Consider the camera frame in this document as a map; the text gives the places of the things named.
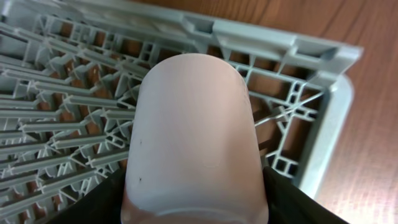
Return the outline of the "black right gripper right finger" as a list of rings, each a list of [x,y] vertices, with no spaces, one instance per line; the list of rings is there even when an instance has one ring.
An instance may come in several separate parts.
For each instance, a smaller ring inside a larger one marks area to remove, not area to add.
[[[263,178],[270,224],[348,224],[269,166]]]

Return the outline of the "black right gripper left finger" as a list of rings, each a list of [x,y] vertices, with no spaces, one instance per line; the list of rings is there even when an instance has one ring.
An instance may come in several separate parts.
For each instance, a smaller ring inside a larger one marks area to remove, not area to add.
[[[125,170],[117,170],[48,224],[120,224]]]

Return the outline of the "pink plastic cup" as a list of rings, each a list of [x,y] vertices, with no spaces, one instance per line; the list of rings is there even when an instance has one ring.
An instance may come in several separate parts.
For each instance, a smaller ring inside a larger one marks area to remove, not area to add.
[[[269,221],[248,88],[230,64],[181,54],[144,77],[121,221]]]

